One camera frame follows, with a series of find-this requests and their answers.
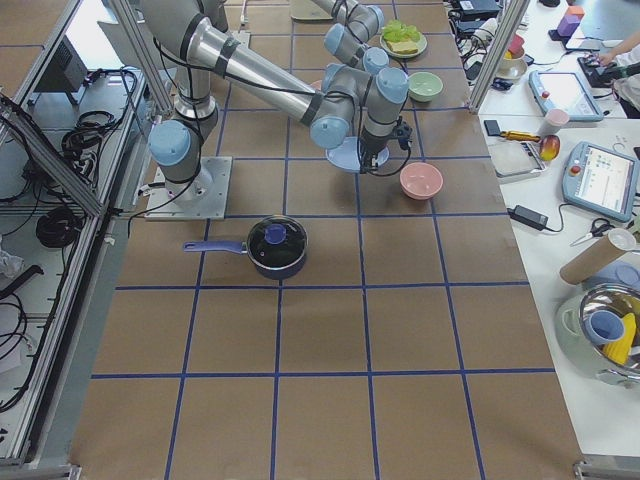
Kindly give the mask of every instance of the blue cup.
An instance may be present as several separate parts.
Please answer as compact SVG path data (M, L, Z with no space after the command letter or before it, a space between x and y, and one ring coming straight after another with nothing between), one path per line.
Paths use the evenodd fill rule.
M624 323L622 319L609 310L597 310L589 315L584 322L584 330L587 338L594 345L620 340L624 335Z

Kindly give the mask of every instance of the scissors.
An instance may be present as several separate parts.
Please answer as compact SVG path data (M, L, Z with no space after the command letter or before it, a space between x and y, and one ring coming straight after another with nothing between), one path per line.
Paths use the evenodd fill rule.
M581 243L584 243L587 240L591 240L592 238L601 237L612 228L614 228L614 226L609 220L607 220L606 218L598 217L593 222L591 222L591 229L576 241L571 243L571 246L575 247L576 245L580 245Z

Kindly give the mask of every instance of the human hand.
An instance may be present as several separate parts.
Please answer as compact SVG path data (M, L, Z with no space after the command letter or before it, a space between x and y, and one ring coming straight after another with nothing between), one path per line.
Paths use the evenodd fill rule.
M604 65L605 67L612 63L614 58L616 58L616 56L611 52L598 55L598 61L600 62L600 65Z

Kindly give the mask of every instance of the pink bowl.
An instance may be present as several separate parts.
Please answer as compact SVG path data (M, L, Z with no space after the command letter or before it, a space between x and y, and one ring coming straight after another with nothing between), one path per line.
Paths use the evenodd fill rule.
M442 188L442 174L428 163L410 163L400 172L402 191L416 200L427 200Z

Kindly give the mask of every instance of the purple block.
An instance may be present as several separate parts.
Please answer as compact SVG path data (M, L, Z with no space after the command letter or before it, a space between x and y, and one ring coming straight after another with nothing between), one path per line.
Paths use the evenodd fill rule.
M570 37L580 25L580 17L577 15L565 15L558 24L558 35L561 37Z

